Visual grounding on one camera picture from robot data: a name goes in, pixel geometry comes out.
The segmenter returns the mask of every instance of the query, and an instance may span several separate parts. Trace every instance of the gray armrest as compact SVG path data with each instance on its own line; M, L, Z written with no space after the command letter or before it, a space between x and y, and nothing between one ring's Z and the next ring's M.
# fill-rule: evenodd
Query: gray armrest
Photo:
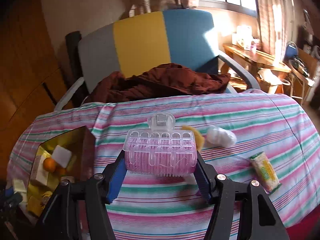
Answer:
M63 95L63 97L56 104L54 111L60 111L62 108L70 101L73 94L77 91L77 89L83 84L84 77L79 78Z
M227 54L220 50L218 58L227 63L228 66L232 68L247 83L248 88L260 89L258 81Z

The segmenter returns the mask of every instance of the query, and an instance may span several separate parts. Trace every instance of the orange fruit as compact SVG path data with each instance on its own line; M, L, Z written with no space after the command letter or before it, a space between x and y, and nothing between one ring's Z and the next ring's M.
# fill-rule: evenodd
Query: orange fruit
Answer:
M56 174L59 176L59 177L62 177L66 174L66 169L65 168L62 168L61 166L58 166L56 168Z
M52 158L46 158L43 161L43 168L48 171L48 172L54 172L57 168L57 163L54 159Z

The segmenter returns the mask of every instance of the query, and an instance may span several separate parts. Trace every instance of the screw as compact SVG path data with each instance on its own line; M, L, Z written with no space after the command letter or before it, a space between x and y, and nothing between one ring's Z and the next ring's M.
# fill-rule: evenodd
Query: screw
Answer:
M100 180L100 179L103 178L103 174L101 174L101 173L96 173L96 174L94 174L93 177L94 177L95 179L97 179L97 180Z
M252 186L258 187L260 185L259 181L253 180L251 181Z
M69 180L63 179L63 180L60 182L60 184L61 184L62 186L66 186L66 185L69 184Z
M224 174L217 175L218 180L225 180L227 177Z

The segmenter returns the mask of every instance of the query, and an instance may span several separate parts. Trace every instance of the brown blanket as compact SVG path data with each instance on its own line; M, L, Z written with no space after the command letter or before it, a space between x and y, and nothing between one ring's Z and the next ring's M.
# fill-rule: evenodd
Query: brown blanket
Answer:
M118 103L179 95L223 93L230 74L209 75L175 64L163 64L139 76L125 78L114 71L84 101Z

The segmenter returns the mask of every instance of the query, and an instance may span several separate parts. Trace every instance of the striped tablecloth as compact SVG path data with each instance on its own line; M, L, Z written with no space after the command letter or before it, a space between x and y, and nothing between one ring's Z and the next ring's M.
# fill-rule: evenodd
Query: striped tablecloth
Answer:
M255 173L249 157L265 151L281 183L270 198L285 226L300 221L319 204L320 139L304 110L291 98L260 90L240 94L211 94L141 100L131 103L84 105L39 116L12 150L8 179L27 185L40 143L86 125L96 137L95 172L114 162L127 131L147 128L147 118L166 111L206 136L208 125L232 130L232 148L205 143L201 155L217 172L246 182ZM127 173L119 197L107 206L117 239L203 239L212 206L196 196L184 178L162 178ZM235 207L230 239L236 239L239 213Z

